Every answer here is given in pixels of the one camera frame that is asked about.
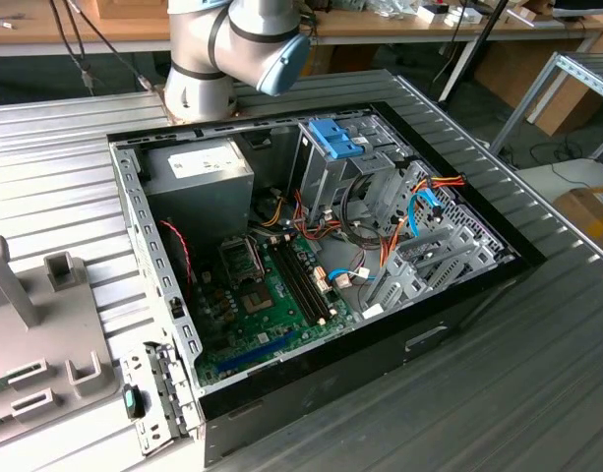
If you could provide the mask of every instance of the metal shelf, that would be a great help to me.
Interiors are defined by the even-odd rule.
[[[550,80],[561,69],[571,77],[587,85],[596,93],[603,96],[603,53],[591,52],[555,52],[544,69],[541,71],[535,82],[532,84],[515,112],[509,118],[502,131],[492,142],[490,151],[492,154],[498,154],[505,145],[507,137],[513,131],[517,123],[523,119],[526,110],[533,100],[541,93],[543,88],[550,83]],[[540,107],[545,108],[553,98],[552,93],[547,93]],[[603,153],[603,144],[591,155],[591,158],[598,158]]]

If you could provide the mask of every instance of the black switch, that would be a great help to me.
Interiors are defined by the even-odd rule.
[[[122,398],[124,398],[124,406],[126,406],[126,414],[133,420],[136,418],[144,418],[144,400],[142,393],[137,386],[125,384],[122,389]]]

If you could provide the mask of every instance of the blue cable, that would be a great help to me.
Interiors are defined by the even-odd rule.
[[[410,202],[408,202],[408,224],[410,225],[410,229],[415,238],[419,236],[419,229],[417,228],[417,221],[415,220],[415,204],[417,203],[417,197],[424,199],[431,207],[442,206],[441,202],[437,200],[437,197],[435,197],[435,194],[433,194],[430,189],[420,190],[410,197]]]
[[[330,281],[332,281],[335,277],[341,275],[342,273],[348,273],[348,272],[349,272],[349,270],[347,270],[346,268],[335,268],[328,275],[328,279]]]
[[[356,272],[352,272],[350,270],[347,270],[346,268],[335,268],[334,270],[332,270],[330,272],[330,274],[328,275],[328,279],[330,281],[334,280],[336,277],[338,277],[339,275],[341,275],[342,273],[352,273],[355,274]],[[367,280],[375,280],[376,277],[367,277]]]

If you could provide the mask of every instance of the ram slot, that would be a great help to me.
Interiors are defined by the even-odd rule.
[[[308,325],[316,325],[320,319],[326,320],[330,310],[290,245],[271,246],[269,255]]]

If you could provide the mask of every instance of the wooden desk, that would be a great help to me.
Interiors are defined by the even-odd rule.
[[[81,8],[93,23],[106,35],[117,50],[122,52],[169,50],[167,18],[156,20],[101,20],[90,0],[78,0]],[[73,31],[60,6],[65,33],[73,41]],[[0,27],[0,57],[65,54],[47,0],[0,0],[0,16],[24,13],[25,20],[14,20],[17,29]],[[453,28],[444,24],[427,25],[416,17],[390,20],[374,13],[345,12],[332,10],[318,13],[318,37],[315,43],[321,46],[338,44],[385,44],[416,42],[447,42],[452,39]],[[88,53],[107,52],[87,25],[77,19]],[[476,37],[483,29],[481,25],[464,25],[456,36],[457,41],[466,42],[458,59],[442,99],[447,96],[456,77],[462,70],[471,52]],[[520,23],[498,24],[491,41],[546,40],[583,38],[579,51],[587,51],[603,33],[603,24],[589,19],[581,25],[570,25],[561,29],[531,29]]]

